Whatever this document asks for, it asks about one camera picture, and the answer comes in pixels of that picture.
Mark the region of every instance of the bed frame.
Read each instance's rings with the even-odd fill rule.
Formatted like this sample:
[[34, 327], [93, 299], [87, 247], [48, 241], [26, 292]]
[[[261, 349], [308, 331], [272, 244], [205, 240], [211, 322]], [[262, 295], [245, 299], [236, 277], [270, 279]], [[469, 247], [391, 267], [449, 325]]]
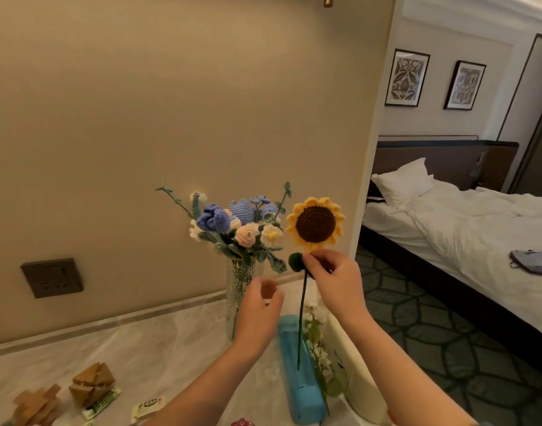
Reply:
[[[434, 174], [435, 179], [451, 182], [462, 190], [475, 185], [499, 190], [516, 152], [516, 143], [504, 142], [379, 142], [372, 173], [393, 171], [417, 158], [426, 157], [427, 170]], [[490, 173], [491, 178], [487, 178], [486, 173]], [[370, 188], [368, 195], [373, 194]], [[397, 243], [363, 226], [360, 245], [542, 372], [542, 333], [532, 325]]]

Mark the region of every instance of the green carpet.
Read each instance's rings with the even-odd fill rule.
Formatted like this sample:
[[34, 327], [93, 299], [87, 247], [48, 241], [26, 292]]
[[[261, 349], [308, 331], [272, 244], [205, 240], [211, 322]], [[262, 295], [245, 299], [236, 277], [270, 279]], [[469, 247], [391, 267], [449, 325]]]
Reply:
[[542, 426], [542, 374], [358, 248], [367, 308], [379, 325], [477, 421]]

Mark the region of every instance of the brown sunflower center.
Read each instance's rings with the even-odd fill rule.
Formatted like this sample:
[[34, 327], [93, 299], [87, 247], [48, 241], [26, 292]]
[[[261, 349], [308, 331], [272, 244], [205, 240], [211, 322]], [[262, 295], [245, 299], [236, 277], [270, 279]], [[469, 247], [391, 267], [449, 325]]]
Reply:
[[331, 210], [323, 206], [310, 206], [303, 210], [296, 221], [296, 231], [305, 242], [324, 242], [336, 228]]

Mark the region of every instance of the beige bin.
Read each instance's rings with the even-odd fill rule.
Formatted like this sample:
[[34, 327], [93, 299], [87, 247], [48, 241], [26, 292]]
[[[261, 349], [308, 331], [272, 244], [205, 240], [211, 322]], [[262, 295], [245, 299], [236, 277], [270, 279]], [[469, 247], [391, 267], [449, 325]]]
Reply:
[[368, 422], [391, 426], [393, 422], [389, 419], [387, 404], [360, 352], [332, 314], [328, 314], [323, 340], [330, 360], [340, 362], [346, 369], [349, 387], [345, 396], [353, 410]]

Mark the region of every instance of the headboard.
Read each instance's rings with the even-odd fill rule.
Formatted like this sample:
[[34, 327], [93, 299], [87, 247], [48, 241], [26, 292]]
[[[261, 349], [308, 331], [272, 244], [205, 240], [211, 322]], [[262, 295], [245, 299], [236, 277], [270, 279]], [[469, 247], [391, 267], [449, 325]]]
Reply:
[[372, 173], [397, 170], [425, 157], [426, 170], [435, 179], [461, 190], [481, 185], [500, 190], [519, 147], [515, 142], [488, 140], [384, 141], [380, 137]]

